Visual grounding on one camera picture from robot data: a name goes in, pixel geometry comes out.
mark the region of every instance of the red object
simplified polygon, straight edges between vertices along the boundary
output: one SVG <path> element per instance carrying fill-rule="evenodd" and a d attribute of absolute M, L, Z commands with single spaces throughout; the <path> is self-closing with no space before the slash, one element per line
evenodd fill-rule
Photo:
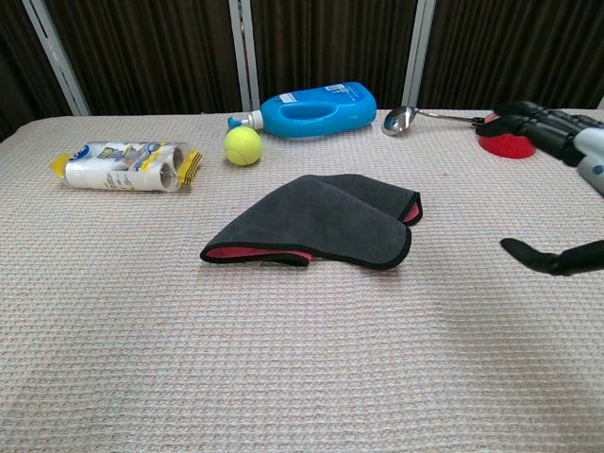
<path fill-rule="evenodd" d="M 484 122 L 493 121 L 497 115 L 491 113 Z M 512 134 L 503 134 L 497 137 L 478 137 L 478 144 L 496 156 L 510 159 L 529 158 L 535 154 L 536 148 L 526 137 Z"/>

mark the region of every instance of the dark curtain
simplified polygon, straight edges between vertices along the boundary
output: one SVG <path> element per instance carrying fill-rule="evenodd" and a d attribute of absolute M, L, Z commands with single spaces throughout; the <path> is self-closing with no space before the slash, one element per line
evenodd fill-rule
<path fill-rule="evenodd" d="M 92 114 L 241 110 L 227 0 L 46 0 Z"/>
<path fill-rule="evenodd" d="M 592 109 L 603 94 L 604 1 L 436 2 L 419 107 Z"/>
<path fill-rule="evenodd" d="M 253 0 L 260 101 L 346 80 L 380 108 L 403 95 L 416 0 Z"/>
<path fill-rule="evenodd" d="M 31 121 L 71 111 L 21 0 L 0 1 L 0 142 Z"/>

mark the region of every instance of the packaged lint roller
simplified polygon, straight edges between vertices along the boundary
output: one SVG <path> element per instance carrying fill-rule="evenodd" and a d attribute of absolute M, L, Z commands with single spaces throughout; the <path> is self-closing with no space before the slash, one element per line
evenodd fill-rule
<path fill-rule="evenodd" d="M 201 158 L 186 143 L 89 142 L 50 167 L 78 189 L 176 192 L 193 182 Z"/>

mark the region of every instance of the folded towel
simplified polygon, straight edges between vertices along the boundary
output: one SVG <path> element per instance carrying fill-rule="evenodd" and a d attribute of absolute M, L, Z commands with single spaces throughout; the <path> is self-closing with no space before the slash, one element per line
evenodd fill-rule
<path fill-rule="evenodd" d="M 421 217 L 417 192 L 362 175 L 301 176 L 228 224 L 201 259 L 306 266 L 317 256 L 390 269 L 409 253 L 408 226 Z"/>

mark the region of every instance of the yellow tennis ball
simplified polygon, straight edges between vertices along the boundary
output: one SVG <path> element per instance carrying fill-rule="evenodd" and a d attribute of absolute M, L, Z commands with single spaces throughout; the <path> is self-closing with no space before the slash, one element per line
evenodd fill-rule
<path fill-rule="evenodd" d="M 225 137 L 226 158 L 235 165 L 251 165 L 260 159 L 262 140 L 251 127 L 237 126 Z"/>

